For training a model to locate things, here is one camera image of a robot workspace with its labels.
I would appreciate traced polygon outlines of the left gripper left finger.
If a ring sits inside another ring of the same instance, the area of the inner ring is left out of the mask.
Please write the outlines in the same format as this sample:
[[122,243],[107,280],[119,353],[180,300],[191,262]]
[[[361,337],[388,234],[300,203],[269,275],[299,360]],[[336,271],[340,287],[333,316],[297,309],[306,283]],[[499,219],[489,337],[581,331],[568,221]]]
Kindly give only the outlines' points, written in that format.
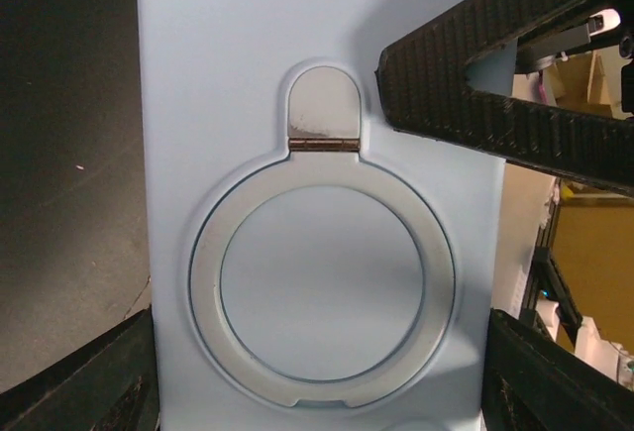
[[152,311],[144,309],[1,393],[3,430],[157,430]]

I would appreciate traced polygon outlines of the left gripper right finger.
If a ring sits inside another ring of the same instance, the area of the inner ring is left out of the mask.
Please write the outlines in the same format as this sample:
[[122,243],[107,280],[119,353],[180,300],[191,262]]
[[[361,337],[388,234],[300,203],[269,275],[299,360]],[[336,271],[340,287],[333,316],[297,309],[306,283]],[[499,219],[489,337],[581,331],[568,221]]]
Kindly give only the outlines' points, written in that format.
[[488,430],[631,430],[633,392],[493,309],[481,411]]

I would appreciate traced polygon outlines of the light blue phone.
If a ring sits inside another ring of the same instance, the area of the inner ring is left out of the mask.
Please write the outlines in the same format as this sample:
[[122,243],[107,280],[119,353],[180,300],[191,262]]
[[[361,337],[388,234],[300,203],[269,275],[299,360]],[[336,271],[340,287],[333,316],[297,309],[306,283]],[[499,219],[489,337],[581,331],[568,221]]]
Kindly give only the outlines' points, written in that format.
[[503,162],[394,131],[462,0],[138,0],[164,430],[476,430]]

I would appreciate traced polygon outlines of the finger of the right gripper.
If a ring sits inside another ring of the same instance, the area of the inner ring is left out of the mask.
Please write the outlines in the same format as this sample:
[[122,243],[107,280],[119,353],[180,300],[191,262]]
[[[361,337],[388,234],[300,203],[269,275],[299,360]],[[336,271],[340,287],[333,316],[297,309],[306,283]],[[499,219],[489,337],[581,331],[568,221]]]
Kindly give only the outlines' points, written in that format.
[[603,9],[625,26],[633,0],[464,0],[385,48],[375,73],[395,130],[511,162],[527,101],[470,87],[468,67],[516,43],[529,48]]

